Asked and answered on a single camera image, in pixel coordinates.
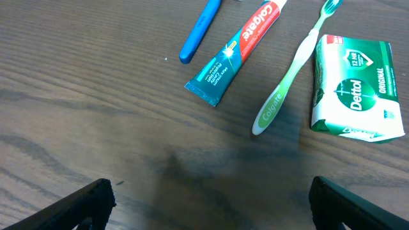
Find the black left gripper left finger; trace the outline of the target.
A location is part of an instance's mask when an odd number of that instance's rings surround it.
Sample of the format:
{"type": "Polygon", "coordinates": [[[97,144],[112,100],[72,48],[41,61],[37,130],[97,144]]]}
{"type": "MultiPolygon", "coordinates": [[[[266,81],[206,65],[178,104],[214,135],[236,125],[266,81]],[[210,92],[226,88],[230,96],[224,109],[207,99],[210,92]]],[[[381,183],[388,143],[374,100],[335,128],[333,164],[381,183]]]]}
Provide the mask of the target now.
{"type": "Polygon", "coordinates": [[[4,230],[105,229],[115,206],[111,182],[100,178],[4,230]]]}

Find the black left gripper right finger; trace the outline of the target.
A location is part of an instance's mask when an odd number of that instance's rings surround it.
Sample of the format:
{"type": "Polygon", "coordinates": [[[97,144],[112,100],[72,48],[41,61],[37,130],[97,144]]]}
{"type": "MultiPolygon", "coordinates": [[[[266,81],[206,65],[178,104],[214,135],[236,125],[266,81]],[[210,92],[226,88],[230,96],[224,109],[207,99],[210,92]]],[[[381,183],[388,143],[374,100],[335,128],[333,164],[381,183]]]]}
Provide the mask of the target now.
{"type": "Polygon", "coordinates": [[[309,203],[316,229],[408,229],[408,221],[323,176],[313,179],[309,203]]]}

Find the green white Colgate toothbrush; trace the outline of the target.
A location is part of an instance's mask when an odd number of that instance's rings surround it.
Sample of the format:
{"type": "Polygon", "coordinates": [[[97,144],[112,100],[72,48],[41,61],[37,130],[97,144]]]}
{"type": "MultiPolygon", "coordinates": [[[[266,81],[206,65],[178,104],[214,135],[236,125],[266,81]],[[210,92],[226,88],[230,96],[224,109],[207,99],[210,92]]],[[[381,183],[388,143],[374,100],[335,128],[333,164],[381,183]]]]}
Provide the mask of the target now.
{"type": "Polygon", "coordinates": [[[342,0],[327,0],[322,6],[319,19],[299,45],[285,76],[269,95],[258,112],[252,126],[253,135],[263,133],[274,120],[284,103],[294,78],[313,53],[324,21],[331,17],[341,4],[342,0]]]}

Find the green Dettol soap bar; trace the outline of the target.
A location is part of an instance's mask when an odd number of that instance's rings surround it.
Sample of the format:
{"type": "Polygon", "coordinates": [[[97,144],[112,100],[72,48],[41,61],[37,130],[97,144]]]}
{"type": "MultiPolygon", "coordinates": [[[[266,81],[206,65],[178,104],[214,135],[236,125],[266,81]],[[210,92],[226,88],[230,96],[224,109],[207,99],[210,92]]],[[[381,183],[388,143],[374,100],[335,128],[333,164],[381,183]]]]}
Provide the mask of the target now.
{"type": "Polygon", "coordinates": [[[389,42],[325,34],[315,58],[312,130],[367,142],[405,135],[389,42]]]}

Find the Colgate toothpaste tube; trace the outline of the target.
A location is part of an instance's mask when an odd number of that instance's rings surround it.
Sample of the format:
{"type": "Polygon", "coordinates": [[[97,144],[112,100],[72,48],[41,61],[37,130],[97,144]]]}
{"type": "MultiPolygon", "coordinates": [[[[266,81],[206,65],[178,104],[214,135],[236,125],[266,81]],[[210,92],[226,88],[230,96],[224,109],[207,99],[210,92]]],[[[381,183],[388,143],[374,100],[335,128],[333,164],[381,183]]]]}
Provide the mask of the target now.
{"type": "Polygon", "coordinates": [[[217,106],[259,41],[279,18],[287,0],[267,0],[185,88],[217,106]]]}

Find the blue disposable razor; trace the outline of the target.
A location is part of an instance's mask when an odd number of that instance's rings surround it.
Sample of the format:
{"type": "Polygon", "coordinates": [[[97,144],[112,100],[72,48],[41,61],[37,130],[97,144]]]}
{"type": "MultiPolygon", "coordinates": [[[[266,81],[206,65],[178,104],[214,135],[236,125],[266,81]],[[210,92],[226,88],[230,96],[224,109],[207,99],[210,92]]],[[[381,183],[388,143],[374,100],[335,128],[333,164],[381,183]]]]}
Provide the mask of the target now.
{"type": "Polygon", "coordinates": [[[179,59],[183,64],[191,62],[201,40],[204,38],[215,14],[217,13],[221,2],[221,0],[208,0],[179,53],[179,59]]]}

